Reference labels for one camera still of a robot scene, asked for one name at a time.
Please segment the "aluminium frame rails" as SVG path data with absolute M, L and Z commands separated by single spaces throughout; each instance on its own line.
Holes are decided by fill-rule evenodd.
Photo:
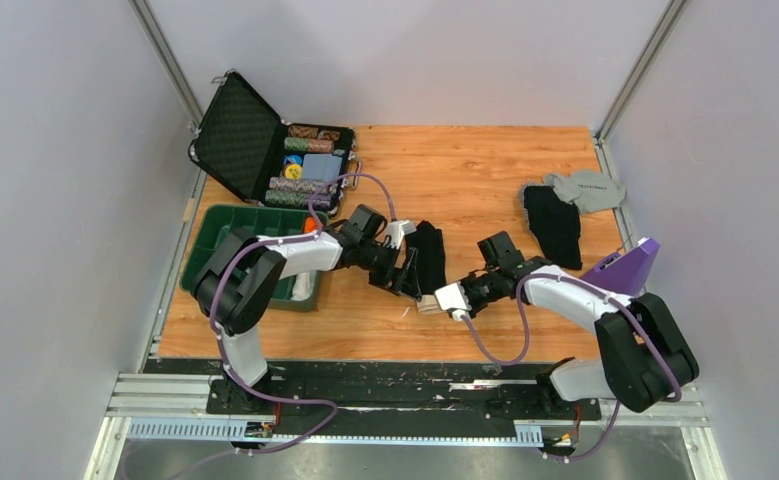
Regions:
M 611 400 L 556 399 L 537 382 L 538 364 L 499 371 L 469 363 L 276 361 L 263 383 L 274 396 L 321 398 L 337 414 L 304 405 L 277 407 L 243 392 L 220 364 L 206 359 L 157 360 L 119 376 L 90 479 L 118 470 L 132 438 L 305 441 L 342 444 L 504 446 L 539 449 L 556 439 L 579 442 L 586 428 L 670 427 L 684 443 L 684 461 L 699 479 L 722 479 L 724 467 L 693 386 L 677 403 L 643 413 Z

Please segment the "black underwear white waistband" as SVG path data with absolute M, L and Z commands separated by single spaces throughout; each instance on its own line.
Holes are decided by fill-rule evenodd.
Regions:
M 406 237 L 408 247 L 416 249 L 416 272 L 422 298 L 416 302 L 418 314 L 440 313 L 435 291 L 447 284 L 443 231 L 422 220 Z

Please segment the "grey garment on table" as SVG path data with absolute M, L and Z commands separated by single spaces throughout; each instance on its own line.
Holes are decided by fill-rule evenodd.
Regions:
M 624 185 L 609 175 L 592 170 L 579 170 L 569 175 L 549 173 L 543 177 L 543 184 L 581 214 L 617 208 L 626 197 Z

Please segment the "upper poker chip row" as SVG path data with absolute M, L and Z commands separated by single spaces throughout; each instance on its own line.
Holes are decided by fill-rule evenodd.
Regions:
M 312 138 L 289 136 L 284 139 L 283 145 L 288 151 L 301 153 L 332 153 L 335 150 L 333 141 Z

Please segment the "yellow poker chip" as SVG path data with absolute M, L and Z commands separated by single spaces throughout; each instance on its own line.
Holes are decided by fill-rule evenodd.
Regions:
M 302 166 L 297 163 L 287 164 L 284 168 L 284 177 L 287 179 L 297 180 L 302 177 Z

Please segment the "orange object in tray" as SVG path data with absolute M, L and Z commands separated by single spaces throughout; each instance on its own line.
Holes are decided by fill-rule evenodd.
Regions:
M 319 227 L 320 227 L 320 223 L 312 216 L 308 216 L 304 221 L 302 233 L 303 234 L 315 233 L 319 229 Z

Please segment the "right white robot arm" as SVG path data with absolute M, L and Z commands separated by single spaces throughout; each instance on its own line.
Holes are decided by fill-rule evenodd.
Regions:
M 564 359 L 537 388 L 536 403 L 545 415 L 561 417 L 576 401 L 589 398 L 612 399 L 640 413 L 661 402 L 681 401 L 684 386 L 699 377 L 698 361 L 660 296 L 592 285 L 549 259 L 525 256 L 505 232 L 478 247 L 484 267 L 448 286 L 458 300 L 442 307 L 480 344 L 474 318 L 502 299 L 516 302 L 522 324 L 519 353 L 501 359 L 485 350 L 487 360 L 506 367 L 525 359 L 531 344 L 529 306 L 552 311 L 596 339 L 597 359 Z

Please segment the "black poker chip case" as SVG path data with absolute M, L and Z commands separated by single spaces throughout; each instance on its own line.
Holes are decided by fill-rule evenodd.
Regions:
M 333 154 L 343 158 L 339 175 L 348 172 L 354 157 L 355 131 L 347 127 L 290 124 L 262 98 L 262 96 L 235 70 L 219 78 L 219 87 L 209 105 L 195 138 L 189 159 L 218 183 L 244 202 L 263 201 L 269 180 L 284 177 L 287 164 L 302 164 L 309 153 L 288 151 L 286 137 L 331 140 Z M 330 210 L 316 210 L 330 216 L 337 214 L 345 180 L 338 180 L 337 193 Z

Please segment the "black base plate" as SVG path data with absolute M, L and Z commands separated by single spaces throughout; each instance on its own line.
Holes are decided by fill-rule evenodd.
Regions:
M 525 421 L 601 419 L 600 401 L 612 399 L 559 399 L 546 384 L 556 364 L 272 360 L 251 392 L 227 375 L 213 380 L 206 410 L 268 416 L 281 434 L 331 414 L 323 435 L 412 439 L 513 438 Z

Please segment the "black garment on table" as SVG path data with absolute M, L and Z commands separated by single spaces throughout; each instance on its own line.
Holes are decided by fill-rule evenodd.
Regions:
M 577 207 L 563 202 L 547 185 L 524 186 L 520 199 L 528 228 L 543 256 L 561 268 L 581 270 L 581 224 Z

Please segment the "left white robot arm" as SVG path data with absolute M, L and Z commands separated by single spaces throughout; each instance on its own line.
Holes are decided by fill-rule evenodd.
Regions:
M 297 235 L 259 235 L 248 225 L 230 227 L 203 263 L 190 267 L 185 289 L 216 335 L 225 373 L 236 382 L 236 404 L 258 413 L 270 403 L 258 324 L 280 281 L 357 267 L 367 272 L 370 285 L 418 300 L 418 251 L 407 242 L 415 231 L 414 221 L 387 219 L 366 205 L 357 206 L 347 219 L 319 222 Z

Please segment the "white object in tray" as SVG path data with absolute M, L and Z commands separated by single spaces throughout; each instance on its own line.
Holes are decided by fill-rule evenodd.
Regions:
M 308 299 L 314 291 L 315 279 L 315 271 L 297 274 L 292 287 L 291 299 L 293 301 L 304 301 Z

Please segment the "purple plastic object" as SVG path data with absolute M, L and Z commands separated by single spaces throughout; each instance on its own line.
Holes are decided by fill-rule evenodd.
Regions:
M 659 251 L 660 244 L 656 240 L 644 237 L 625 253 L 611 253 L 585 272 L 581 279 L 605 290 L 638 296 L 645 289 Z

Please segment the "blue card box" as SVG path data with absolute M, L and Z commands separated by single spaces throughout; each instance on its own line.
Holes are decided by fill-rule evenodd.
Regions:
M 309 153 L 303 157 L 301 179 L 327 182 L 340 174 L 343 158 L 333 154 Z

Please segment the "poker chip row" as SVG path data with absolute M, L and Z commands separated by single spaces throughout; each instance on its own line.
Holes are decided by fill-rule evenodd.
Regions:
M 283 145 L 288 151 L 301 153 L 332 153 L 335 150 L 333 141 L 312 138 L 289 136 L 284 139 Z
M 320 180 L 272 177 L 263 201 L 268 205 L 306 208 L 309 200 L 314 197 L 312 201 L 314 209 L 330 210 L 336 193 L 336 184 L 326 184 Z

